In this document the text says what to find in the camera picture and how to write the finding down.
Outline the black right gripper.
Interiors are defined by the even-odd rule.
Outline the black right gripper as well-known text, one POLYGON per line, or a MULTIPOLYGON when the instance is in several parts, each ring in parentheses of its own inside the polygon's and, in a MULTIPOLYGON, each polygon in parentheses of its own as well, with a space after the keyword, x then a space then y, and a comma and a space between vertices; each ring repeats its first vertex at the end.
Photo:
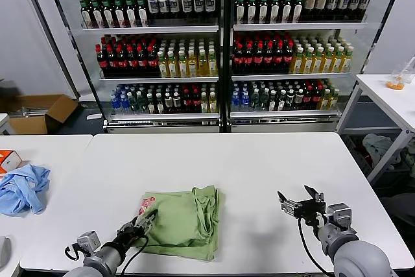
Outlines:
POLYGON ((304 219, 307 226, 319 226, 321 216, 326 212, 324 194, 313 187, 304 185, 311 199, 295 202, 287 199, 283 193, 277 192, 281 210, 297 219, 304 219))

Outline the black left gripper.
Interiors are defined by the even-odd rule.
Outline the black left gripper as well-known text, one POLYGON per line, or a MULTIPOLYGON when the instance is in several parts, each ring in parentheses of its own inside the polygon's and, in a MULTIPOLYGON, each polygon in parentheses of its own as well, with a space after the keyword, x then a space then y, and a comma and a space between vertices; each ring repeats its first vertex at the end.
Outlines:
POLYGON ((130 222, 122 225, 117 231, 115 242, 123 247, 130 247, 137 239, 150 232, 156 219, 158 210, 152 210, 134 217, 130 222))

